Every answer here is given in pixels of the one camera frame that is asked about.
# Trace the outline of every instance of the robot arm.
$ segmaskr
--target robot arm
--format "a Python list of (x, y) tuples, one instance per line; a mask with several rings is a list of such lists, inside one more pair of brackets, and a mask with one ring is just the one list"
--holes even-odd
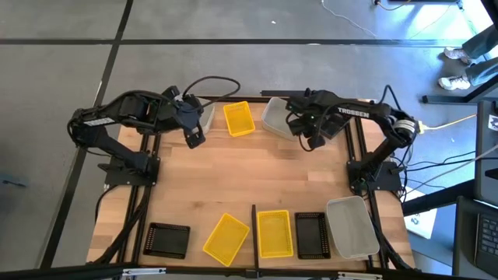
[(382, 162), (396, 149), (413, 143), (417, 133), (417, 122), (402, 110), (385, 103), (375, 104), (354, 99), (341, 98), (326, 90), (307, 89), (304, 96), (290, 97), (286, 109), (297, 119), (287, 121), (293, 135), (307, 138), (310, 150), (325, 144), (324, 137), (332, 138), (344, 128), (351, 117), (375, 121), (386, 139), (374, 152), (368, 152), (352, 172), (353, 177), (369, 180), (377, 176)]
[(203, 109), (193, 95), (178, 100), (179, 95), (176, 86), (162, 94), (142, 90), (123, 93), (108, 105), (76, 110), (68, 122), (68, 133), (77, 146), (102, 149), (120, 160), (125, 168), (148, 173), (150, 157), (145, 152), (133, 152), (109, 137), (105, 126), (122, 124), (136, 128), (143, 135), (183, 129), (185, 141), (193, 149), (205, 141), (199, 124)]

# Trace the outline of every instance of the yellow basket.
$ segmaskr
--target yellow basket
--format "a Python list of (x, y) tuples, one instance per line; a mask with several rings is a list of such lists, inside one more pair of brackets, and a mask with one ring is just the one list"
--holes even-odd
[(232, 264), (248, 233), (248, 226), (225, 213), (202, 250), (228, 267)]
[(258, 246), (262, 258), (294, 255), (289, 211), (258, 212)]
[(228, 132), (233, 137), (249, 134), (256, 129), (247, 101), (225, 105), (223, 106), (223, 112), (225, 113)]

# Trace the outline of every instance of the black plastic tray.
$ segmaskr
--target black plastic tray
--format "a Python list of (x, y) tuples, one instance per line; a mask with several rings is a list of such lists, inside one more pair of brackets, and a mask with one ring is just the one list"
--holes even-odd
[(151, 222), (143, 254), (185, 259), (189, 236), (189, 226)]
[(330, 258), (325, 213), (302, 212), (295, 217), (297, 257), (303, 260)]

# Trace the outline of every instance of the white basket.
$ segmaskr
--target white basket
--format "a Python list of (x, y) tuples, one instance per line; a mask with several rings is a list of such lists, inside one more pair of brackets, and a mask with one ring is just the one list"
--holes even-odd
[[(204, 100), (199, 98), (199, 102), (204, 105), (209, 102), (209, 100)], [(207, 134), (209, 129), (211, 128), (212, 119), (215, 117), (215, 104), (211, 104), (204, 108), (204, 113), (202, 113), (201, 119), (199, 120), (199, 124), (201, 124), (202, 132)]]
[(335, 250), (340, 256), (365, 257), (379, 252), (374, 226), (361, 197), (330, 200), (325, 213)]
[[(296, 141), (297, 137), (293, 136), (290, 132), (289, 125), (286, 123), (286, 117), (290, 113), (286, 110), (286, 104), (287, 101), (277, 97), (272, 97), (270, 99), (261, 116), (263, 128), (287, 140)], [(289, 120), (295, 119), (296, 116), (292, 116)]]

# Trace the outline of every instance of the sneaker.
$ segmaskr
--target sneaker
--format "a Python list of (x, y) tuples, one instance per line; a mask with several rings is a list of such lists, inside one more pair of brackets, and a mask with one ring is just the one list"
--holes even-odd
[(470, 87), (470, 82), (466, 75), (441, 78), (437, 81), (443, 89), (447, 90), (468, 89)]
[(445, 47), (444, 55), (450, 59), (460, 59), (467, 65), (474, 63), (474, 60), (471, 59), (462, 48)]

